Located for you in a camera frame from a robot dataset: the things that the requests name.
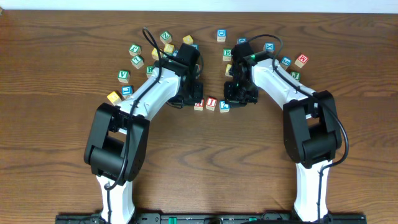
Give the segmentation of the red A wooden block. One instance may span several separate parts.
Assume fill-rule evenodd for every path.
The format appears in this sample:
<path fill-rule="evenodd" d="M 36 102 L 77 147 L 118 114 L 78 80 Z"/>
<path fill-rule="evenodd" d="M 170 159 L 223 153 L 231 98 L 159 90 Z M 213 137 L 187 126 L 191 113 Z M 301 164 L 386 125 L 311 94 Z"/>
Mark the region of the red A wooden block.
<path fill-rule="evenodd" d="M 204 99 L 201 99 L 199 103 L 194 104 L 195 111 L 203 111 L 203 108 L 204 108 Z"/>

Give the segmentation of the blue 2 wooden block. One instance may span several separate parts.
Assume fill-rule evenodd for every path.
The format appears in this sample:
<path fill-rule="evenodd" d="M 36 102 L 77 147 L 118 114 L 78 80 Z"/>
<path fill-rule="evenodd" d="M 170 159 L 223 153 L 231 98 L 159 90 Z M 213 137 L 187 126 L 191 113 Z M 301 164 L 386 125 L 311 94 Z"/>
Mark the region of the blue 2 wooden block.
<path fill-rule="evenodd" d="M 220 103 L 219 103 L 219 106 L 220 106 L 220 112 L 221 113 L 227 113 L 227 112 L 230 111 L 230 105 L 227 104 L 225 102 L 225 100 L 221 100 Z"/>

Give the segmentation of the red I wooden block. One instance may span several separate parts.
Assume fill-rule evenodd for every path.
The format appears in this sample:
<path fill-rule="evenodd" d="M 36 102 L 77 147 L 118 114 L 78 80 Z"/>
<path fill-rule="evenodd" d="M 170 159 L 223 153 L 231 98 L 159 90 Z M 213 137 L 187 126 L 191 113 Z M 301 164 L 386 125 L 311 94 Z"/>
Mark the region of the red I wooden block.
<path fill-rule="evenodd" d="M 217 101 L 218 100 L 216 98 L 208 97 L 206 100 L 206 105 L 205 105 L 206 109 L 214 111 L 217 106 Z"/>

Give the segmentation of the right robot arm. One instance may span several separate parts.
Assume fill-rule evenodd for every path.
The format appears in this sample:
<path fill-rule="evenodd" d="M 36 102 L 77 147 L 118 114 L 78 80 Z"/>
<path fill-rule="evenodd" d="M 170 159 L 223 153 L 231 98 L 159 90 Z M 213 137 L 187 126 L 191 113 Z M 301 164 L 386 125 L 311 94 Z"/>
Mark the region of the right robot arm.
<path fill-rule="evenodd" d="M 328 214 L 327 175 L 342 143 L 332 95 L 301 85 L 272 54 L 234 49 L 231 55 L 233 81 L 224 84 L 226 103 L 233 108 L 257 103 L 259 90 L 264 90 L 279 105 L 284 146 L 297 171 L 294 213 L 303 222 L 323 221 Z"/>

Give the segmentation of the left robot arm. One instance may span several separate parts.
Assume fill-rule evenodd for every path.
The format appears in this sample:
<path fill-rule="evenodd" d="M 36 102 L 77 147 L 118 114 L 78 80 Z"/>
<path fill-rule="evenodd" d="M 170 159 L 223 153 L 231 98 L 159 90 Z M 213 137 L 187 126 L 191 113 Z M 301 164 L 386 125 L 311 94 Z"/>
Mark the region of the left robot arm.
<path fill-rule="evenodd" d="M 101 223 L 132 222 L 132 182 L 145 160 L 150 121 L 166 102 L 184 106 L 201 100 L 203 85 L 196 81 L 197 71 L 195 59 L 162 59 L 128 99 L 97 108 L 84 161 L 101 186 Z"/>

